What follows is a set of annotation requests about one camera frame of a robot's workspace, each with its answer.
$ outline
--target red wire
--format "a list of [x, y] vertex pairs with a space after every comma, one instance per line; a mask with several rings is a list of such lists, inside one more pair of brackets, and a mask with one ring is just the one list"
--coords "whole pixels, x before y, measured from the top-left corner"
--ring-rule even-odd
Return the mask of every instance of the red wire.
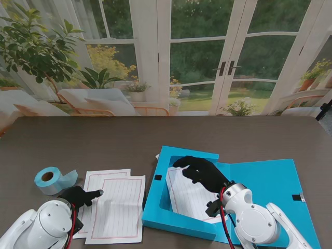
[[71, 235], [69, 237], [69, 241], [68, 241], [68, 245], [66, 247], [66, 249], [69, 249], [69, 247], [71, 246], [71, 242], [72, 242], [72, 238], [73, 238], [73, 233], [74, 233], [74, 227], [75, 227], [75, 220], [76, 220], [76, 210], [75, 210], [75, 205], [73, 205], [73, 225], [72, 225], [72, 229], [71, 229]]
[[[223, 201], [223, 193], [224, 193], [225, 189], [226, 189], [226, 187], [222, 188], [222, 191], [220, 193], [220, 201]], [[227, 226], [226, 226], [225, 213], [224, 213], [223, 206], [220, 207], [220, 210], [222, 211], [222, 213], [221, 213], [221, 215], [222, 215], [222, 221], [223, 221], [223, 224], [224, 224], [225, 234], [226, 234], [229, 246], [230, 246], [231, 249], [234, 249], [234, 245], [233, 245], [232, 240], [231, 240], [231, 238], [229, 236], [228, 229], [227, 229]]]

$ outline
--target black glove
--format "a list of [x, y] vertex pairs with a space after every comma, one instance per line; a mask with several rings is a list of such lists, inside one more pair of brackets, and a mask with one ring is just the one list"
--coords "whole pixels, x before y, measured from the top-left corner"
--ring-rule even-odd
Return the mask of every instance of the black glove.
[[80, 186], [75, 186], [66, 189], [59, 197], [67, 200], [70, 204], [73, 204], [75, 209], [79, 209], [84, 204], [86, 206], [91, 206], [92, 200], [102, 194], [102, 190], [85, 192]]
[[201, 183], [208, 191], [219, 193], [224, 183], [229, 184], [228, 179], [216, 168], [216, 166], [204, 158], [185, 156], [178, 159], [173, 167], [188, 168], [182, 170], [182, 174], [191, 179], [192, 183]]

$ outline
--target white paper sheet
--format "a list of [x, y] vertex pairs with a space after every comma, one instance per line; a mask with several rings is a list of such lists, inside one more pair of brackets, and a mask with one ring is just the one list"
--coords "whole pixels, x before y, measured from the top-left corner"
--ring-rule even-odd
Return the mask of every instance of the white paper sheet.
[[215, 201], [217, 194], [207, 191], [200, 183], [193, 184], [192, 180], [182, 175], [183, 169], [171, 167], [167, 171], [166, 182], [173, 212], [211, 224], [222, 222], [220, 214], [212, 218], [205, 212], [206, 204]]
[[142, 241], [142, 202], [145, 176], [104, 178], [85, 244], [137, 243]]
[[[103, 186], [104, 178], [114, 178], [119, 176], [130, 176], [130, 169], [126, 170], [99, 170], [87, 171], [84, 191], [99, 190]], [[78, 219], [83, 223], [83, 228], [73, 236], [73, 239], [86, 238], [91, 224], [92, 206], [83, 206], [79, 209]]]

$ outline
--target blue tape roll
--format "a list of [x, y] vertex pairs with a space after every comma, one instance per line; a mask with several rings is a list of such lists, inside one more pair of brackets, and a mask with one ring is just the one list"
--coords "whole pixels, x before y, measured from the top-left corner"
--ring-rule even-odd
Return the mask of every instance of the blue tape roll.
[[35, 177], [35, 184], [40, 190], [48, 195], [55, 195], [62, 189], [72, 187], [77, 180], [76, 170], [63, 176], [56, 167], [48, 167], [38, 172]]

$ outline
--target french door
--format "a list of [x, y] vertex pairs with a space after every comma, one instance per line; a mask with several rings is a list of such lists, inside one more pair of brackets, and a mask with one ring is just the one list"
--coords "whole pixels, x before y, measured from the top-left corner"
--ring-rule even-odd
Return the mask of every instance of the french door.
[[161, 101], [180, 98], [180, 115], [218, 115], [246, 98], [251, 115], [267, 114], [322, 3], [157, 0]]

